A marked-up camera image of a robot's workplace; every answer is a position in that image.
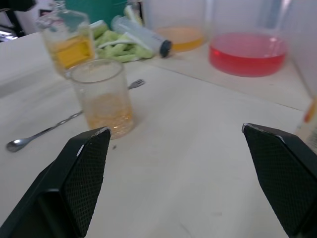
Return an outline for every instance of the beaker with orange liquid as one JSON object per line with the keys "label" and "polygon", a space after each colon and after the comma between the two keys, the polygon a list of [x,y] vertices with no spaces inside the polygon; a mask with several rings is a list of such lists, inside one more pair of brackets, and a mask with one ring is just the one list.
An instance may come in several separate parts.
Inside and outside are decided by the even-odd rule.
{"label": "beaker with orange liquid", "polygon": [[209,60],[220,71],[263,77],[278,72],[288,44],[284,22],[292,1],[216,0]]}
{"label": "beaker with orange liquid", "polygon": [[107,59],[91,60],[73,67],[69,78],[91,129],[107,126],[111,138],[116,139],[133,128],[123,64]]}
{"label": "beaker with orange liquid", "polygon": [[73,66],[95,57],[88,16],[54,1],[53,11],[39,17],[36,24],[59,74],[65,76]]}
{"label": "beaker with orange liquid", "polygon": [[206,0],[146,0],[143,9],[145,26],[169,39],[174,51],[203,44]]}

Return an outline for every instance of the glass bottle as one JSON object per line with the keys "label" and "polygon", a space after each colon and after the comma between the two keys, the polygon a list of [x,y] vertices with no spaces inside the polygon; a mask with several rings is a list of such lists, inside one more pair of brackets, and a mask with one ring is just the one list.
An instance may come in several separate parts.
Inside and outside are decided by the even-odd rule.
{"label": "glass bottle", "polygon": [[95,58],[88,16],[65,8],[65,1],[54,1],[53,11],[36,20],[53,64],[62,76],[80,63]]}

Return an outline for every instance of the white table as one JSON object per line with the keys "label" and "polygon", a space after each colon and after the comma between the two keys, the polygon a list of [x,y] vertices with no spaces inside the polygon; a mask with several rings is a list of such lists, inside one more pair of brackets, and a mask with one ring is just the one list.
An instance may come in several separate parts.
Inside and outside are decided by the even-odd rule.
{"label": "white table", "polygon": [[[39,56],[18,60],[13,51],[23,47],[28,54],[34,42]],[[80,109],[36,34],[12,44],[15,61],[0,78],[0,224],[67,140],[88,130],[80,116],[15,154],[4,149]],[[87,237],[286,238],[241,127],[251,122],[294,132],[303,112],[142,62],[126,70],[128,82],[147,83],[130,91],[136,126],[110,143]]]}

